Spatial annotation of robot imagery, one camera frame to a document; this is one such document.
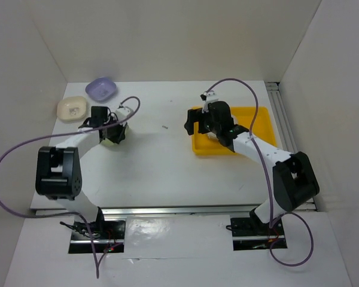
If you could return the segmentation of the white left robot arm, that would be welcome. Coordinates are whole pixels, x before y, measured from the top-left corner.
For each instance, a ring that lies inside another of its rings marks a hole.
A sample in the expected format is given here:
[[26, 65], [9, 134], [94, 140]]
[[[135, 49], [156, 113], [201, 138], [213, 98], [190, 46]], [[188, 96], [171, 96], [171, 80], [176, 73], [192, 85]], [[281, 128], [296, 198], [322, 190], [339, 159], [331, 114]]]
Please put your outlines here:
[[125, 140], [128, 128], [125, 119], [132, 113], [133, 109], [122, 105], [113, 112], [106, 106], [93, 106], [90, 117], [79, 126], [79, 134], [38, 151], [36, 192], [73, 212], [75, 221], [70, 228], [94, 239], [105, 234], [106, 223], [102, 209], [83, 191], [80, 159], [100, 144], [113, 145]]

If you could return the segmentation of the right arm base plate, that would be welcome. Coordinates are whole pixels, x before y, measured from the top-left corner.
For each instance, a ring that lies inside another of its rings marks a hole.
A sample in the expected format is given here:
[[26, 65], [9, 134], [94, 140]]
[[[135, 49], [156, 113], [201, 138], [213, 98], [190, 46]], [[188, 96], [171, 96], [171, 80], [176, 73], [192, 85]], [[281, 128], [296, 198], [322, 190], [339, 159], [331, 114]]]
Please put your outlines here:
[[226, 230], [231, 232], [234, 251], [286, 249], [287, 242], [282, 221], [273, 228], [268, 224], [257, 225], [251, 218], [231, 218]]

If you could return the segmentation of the cream panda plate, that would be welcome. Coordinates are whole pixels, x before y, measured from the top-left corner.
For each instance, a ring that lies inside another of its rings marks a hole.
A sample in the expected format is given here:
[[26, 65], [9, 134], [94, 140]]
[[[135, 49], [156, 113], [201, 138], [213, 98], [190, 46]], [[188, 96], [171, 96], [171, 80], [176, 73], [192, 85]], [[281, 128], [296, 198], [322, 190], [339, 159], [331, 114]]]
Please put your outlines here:
[[87, 114], [87, 101], [82, 96], [67, 97], [57, 104], [57, 118], [64, 122], [78, 121]]
[[208, 133], [207, 137], [208, 137], [208, 139], [213, 140], [213, 141], [218, 140], [217, 136], [214, 133]]

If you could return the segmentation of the green panda plate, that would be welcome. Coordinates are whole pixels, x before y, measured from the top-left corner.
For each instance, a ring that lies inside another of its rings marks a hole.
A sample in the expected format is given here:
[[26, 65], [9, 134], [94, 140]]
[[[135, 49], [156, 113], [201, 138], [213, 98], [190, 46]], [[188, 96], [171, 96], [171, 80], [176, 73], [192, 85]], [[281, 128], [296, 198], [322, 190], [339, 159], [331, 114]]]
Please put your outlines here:
[[117, 125], [109, 127], [102, 131], [101, 144], [104, 146], [118, 145], [121, 141], [125, 140], [128, 125]]

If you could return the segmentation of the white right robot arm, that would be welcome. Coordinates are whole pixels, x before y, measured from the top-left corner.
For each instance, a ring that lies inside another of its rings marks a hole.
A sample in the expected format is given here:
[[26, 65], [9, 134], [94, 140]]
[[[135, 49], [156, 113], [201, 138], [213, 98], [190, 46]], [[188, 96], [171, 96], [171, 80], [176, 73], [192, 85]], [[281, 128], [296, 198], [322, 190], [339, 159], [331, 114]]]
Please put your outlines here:
[[255, 234], [263, 234], [276, 219], [294, 211], [320, 191], [309, 157], [304, 152], [279, 149], [236, 124], [226, 102], [211, 102], [188, 110], [184, 128], [190, 136], [212, 133], [221, 146], [261, 164], [268, 198], [250, 212], [249, 227]]

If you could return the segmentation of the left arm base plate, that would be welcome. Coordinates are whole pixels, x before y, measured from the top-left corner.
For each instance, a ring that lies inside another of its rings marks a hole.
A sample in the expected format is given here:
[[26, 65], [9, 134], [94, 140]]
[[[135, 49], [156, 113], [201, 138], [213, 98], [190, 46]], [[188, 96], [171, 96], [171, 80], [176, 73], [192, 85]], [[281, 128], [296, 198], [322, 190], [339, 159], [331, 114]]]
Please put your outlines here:
[[[69, 254], [90, 254], [92, 246], [90, 236], [86, 226], [81, 222], [67, 224], [60, 221], [60, 225], [71, 230], [69, 242]], [[107, 251], [109, 253], [124, 252], [124, 237], [126, 231], [126, 221], [124, 219], [115, 221], [104, 221], [102, 229], [95, 228], [92, 224], [91, 231], [93, 235], [93, 244], [97, 254]]]

